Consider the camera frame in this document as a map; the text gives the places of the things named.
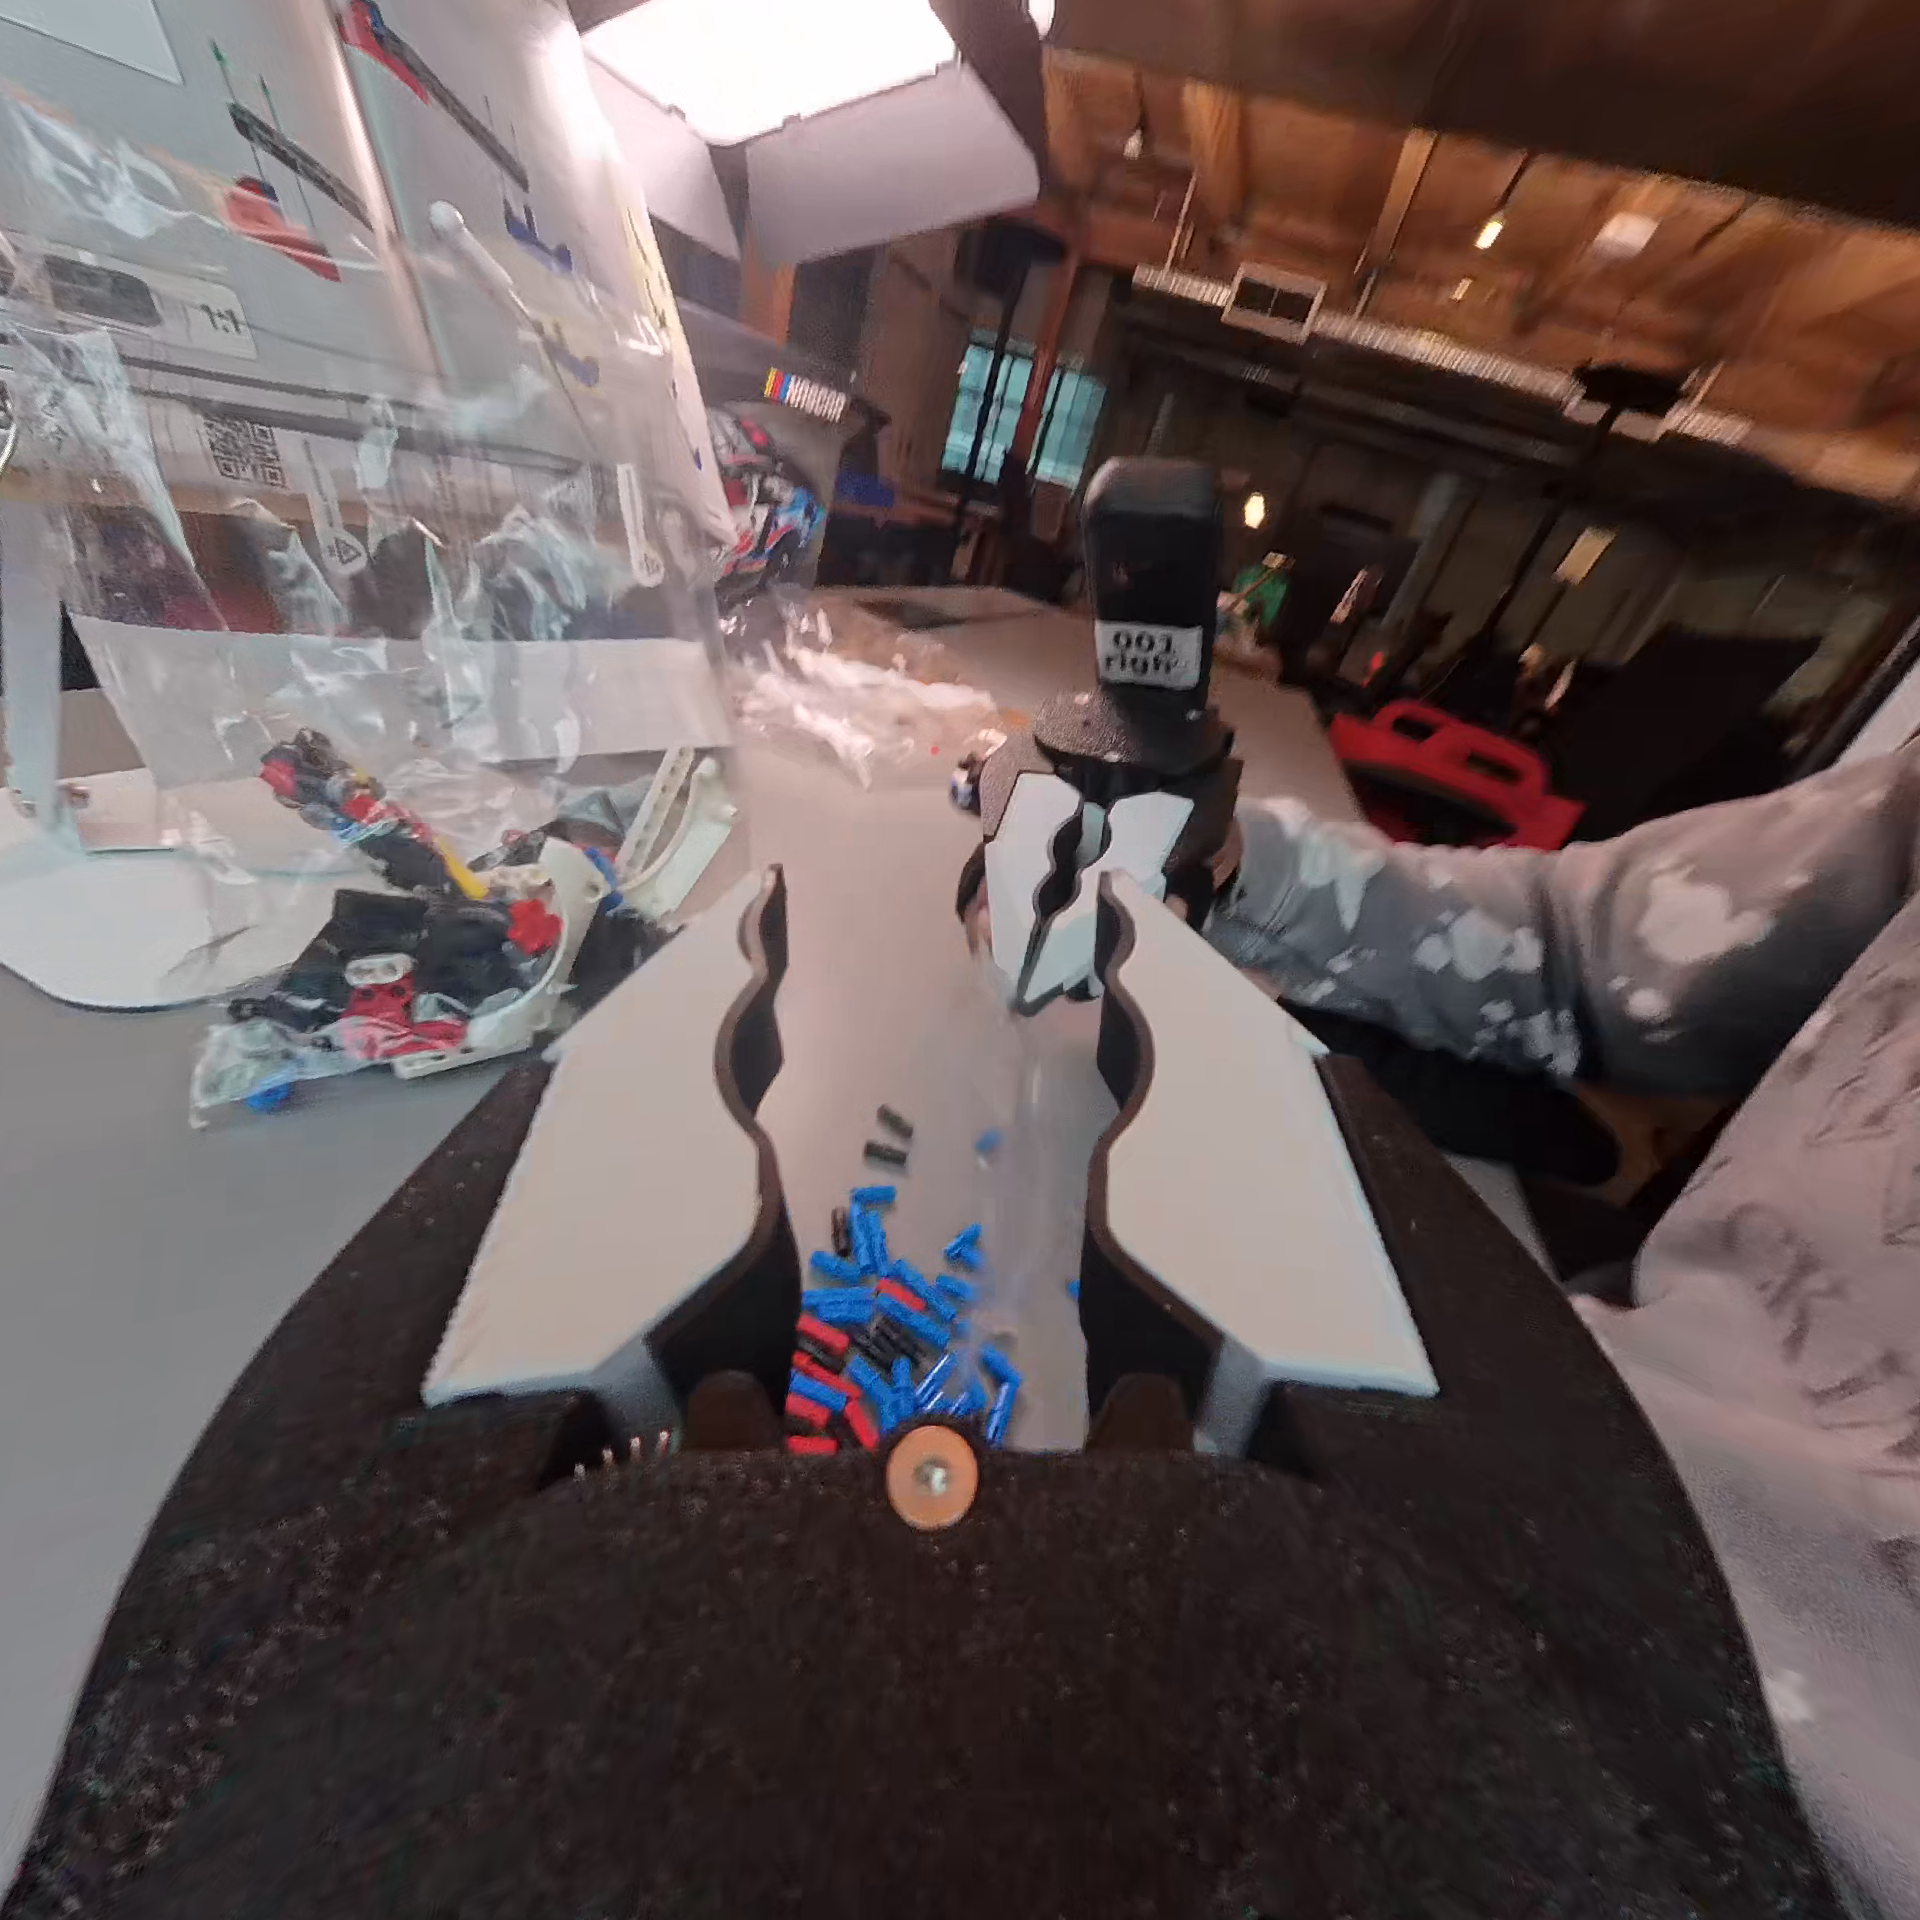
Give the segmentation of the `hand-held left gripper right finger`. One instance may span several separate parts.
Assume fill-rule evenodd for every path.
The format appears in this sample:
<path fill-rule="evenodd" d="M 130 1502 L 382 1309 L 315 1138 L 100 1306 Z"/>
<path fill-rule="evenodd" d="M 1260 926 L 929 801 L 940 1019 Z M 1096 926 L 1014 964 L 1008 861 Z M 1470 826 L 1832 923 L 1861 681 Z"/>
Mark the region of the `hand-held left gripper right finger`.
<path fill-rule="evenodd" d="M 1284 1387 L 1437 1396 L 1317 1040 L 1127 875 L 1097 883 L 1096 973 L 1088 1421 L 1156 1375 L 1204 1450 L 1248 1454 Z"/>

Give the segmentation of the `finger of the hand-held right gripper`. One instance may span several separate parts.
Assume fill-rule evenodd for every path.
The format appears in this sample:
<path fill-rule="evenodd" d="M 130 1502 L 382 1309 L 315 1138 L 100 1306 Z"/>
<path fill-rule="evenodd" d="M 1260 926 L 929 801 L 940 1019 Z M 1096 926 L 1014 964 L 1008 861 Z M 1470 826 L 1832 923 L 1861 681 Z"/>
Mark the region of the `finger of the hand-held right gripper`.
<path fill-rule="evenodd" d="M 1106 840 L 1093 864 L 1073 870 L 1073 887 L 1058 907 L 1058 991 L 1096 979 L 1097 880 L 1127 875 L 1152 898 L 1165 898 L 1165 865 L 1194 816 L 1194 797 L 1145 791 L 1109 804 L 1100 816 Z"/>
<path fill-rule="evenodd" d="M 1024 772 L 983 852 L 995 967 L 1008 1009 L 1033 1016 L 1093 979 L 1106 806 L 1058 775 Z"/>

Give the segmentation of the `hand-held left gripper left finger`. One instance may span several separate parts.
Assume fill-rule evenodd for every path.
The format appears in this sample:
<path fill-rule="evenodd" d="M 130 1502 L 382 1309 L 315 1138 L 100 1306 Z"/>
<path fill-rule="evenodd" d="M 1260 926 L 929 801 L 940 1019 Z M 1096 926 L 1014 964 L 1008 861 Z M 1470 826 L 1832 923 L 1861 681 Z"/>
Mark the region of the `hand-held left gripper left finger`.
<path fill-rule="evenodd" d="M 759 1105 L 780 1076 L 787 875 L 716 898 L 551 1049 L 434 1353 L 426 1405 L 588 1395 L 652 1438 L 742 1373 L 780 1408 L 802 1255 Z"/>

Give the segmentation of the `person's right forearm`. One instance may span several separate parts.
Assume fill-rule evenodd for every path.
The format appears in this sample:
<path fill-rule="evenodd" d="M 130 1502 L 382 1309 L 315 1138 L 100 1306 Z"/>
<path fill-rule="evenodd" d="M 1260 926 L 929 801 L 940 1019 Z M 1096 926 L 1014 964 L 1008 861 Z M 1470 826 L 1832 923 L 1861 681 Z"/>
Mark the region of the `person's right forearm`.
<path fill-rule="evenodd" d="M 1306 1005 L 1652 1095 L 1916 1088 L 1916 745 L 1561 852 L 1238 812 L 1204 918 Z"/>

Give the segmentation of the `crumpled clear plastic bag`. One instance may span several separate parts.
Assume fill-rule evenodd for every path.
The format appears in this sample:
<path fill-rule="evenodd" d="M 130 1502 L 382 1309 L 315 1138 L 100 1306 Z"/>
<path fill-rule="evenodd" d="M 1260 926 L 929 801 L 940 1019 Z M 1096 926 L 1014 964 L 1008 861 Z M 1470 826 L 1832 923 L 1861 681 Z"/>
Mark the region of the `crumpled clear plastic bag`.
<path fill-rule="evenodd" d="M 947 782 L 1007 742 L 996 699 L 943 637 L 860 601 L 753 595 L 720 617 L 739 745 L 837 767 L 860 789 Z"/>

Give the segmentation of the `clear bag of toy parts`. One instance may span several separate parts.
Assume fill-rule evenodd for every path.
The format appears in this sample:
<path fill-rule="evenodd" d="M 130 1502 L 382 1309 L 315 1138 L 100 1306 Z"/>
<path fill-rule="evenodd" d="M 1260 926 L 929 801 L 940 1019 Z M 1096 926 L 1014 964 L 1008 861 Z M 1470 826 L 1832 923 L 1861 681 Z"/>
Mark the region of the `clear bag of toy parts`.
<path fill-rule="evenodd" d="M 327 832 L 376 880 L 339 887 L 297 959 L 228 999 L 193 1059 L 193 1126 L 346 1074 L 423 1079 L 554 1040 L 677 933 L 732 826 L 720 755 L 673 746 L 628 819 L 561 812 L 459 853 L 486 902 L 407 896 Z"/>

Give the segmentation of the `pile of mixed plastic pins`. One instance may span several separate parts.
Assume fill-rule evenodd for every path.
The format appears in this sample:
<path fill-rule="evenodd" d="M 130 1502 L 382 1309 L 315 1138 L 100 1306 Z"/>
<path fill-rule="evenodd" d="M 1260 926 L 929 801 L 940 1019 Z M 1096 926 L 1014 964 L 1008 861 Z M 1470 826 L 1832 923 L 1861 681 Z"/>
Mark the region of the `pile of mixed plastic pins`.
<path fill-rule="evenodd" d="M 895 1200 L 895 1183 L 851 1186 L 803 1258 L 780 1404 L 780 1450 L 794 1460 L 875 1454 L 916 1424 L 990 1450 L 1013 1438 L 1024 1367 L 987 1328 L 987 1230 L 968 1220 L 916 1261 L 895 1239 Z"/>

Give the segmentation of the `ceiling air vent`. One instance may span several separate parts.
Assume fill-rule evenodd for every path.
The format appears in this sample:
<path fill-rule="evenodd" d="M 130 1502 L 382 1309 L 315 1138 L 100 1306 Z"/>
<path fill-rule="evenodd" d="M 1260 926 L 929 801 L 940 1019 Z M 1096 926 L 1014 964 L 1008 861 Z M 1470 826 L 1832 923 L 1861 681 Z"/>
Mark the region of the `ceiling air vent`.
<path fill-rule="evenodd" d="M 1326 298 L 1326 282 L 1260 261 L 1240 261 L 1220 319 L 1287 347 L 1306 343 Z"/>

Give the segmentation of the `small bag of coloured parts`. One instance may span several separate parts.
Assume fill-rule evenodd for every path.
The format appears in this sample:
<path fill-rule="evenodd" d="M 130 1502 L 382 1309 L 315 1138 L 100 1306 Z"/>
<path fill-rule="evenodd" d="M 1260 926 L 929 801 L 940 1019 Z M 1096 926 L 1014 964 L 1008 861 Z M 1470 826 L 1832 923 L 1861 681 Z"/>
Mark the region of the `small bag of coloured parts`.
<path fill-rule="evenodd" d="M 268 746 L 257 778 L 281 806 L 357 852 L 389 887 L 464 902 L 493 896 L 441 832 L 346 763 L 323 732 L 299 730 Z"/>

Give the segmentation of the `person's grey patterned clothing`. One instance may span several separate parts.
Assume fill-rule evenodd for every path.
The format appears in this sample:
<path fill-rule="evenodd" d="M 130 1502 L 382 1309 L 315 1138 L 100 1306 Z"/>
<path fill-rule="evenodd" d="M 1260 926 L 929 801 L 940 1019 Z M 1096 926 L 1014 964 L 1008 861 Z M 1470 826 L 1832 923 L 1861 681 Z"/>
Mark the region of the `person's grey patterned clothing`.
<path fill-rule="evenodd" d="M 1747 1629 L 1843 1901 L 1916 1914 L 1916 907 L 1582 1309 Z"/>

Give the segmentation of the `large clear plastic bag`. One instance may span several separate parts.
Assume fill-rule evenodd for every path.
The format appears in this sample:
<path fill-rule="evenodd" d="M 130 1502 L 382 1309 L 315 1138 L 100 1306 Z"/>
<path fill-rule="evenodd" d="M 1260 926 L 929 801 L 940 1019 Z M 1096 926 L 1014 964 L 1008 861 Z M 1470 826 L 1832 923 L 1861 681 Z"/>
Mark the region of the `large clear plastic bag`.
<path fill-rule="evenodd" d="M 2 16 L 2 500 L 193 840 L 328 732 L 458 852 L 731 746 L 720 497 L 554 2 Z"/>

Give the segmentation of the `white stand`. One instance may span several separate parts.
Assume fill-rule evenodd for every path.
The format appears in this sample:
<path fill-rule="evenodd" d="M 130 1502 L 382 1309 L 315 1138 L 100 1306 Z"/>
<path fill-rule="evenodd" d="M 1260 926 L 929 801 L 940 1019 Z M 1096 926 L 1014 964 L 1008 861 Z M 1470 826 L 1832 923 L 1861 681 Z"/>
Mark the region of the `white stand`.
<path fill-rule="evenodd" d="M 225 999 L 297 959 L 328 893 L 225 865 L 144 766 L 63 775 L 54 531 L 2 505 L 2 969 L 97 1012 Z"/>

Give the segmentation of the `toy set cardboard box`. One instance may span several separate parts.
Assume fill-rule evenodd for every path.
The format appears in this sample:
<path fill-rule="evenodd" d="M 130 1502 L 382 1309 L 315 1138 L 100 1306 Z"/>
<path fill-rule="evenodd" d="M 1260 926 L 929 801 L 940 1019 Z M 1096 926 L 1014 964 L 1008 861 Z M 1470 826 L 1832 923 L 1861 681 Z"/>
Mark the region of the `toy set cardboard box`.
<path fill-rule="evenodd" d="M 2 378 L 85 653 L 716 637 L 757 356 L 677 270 L 1035 187 L 1018 2 L 7 2 Z"/>

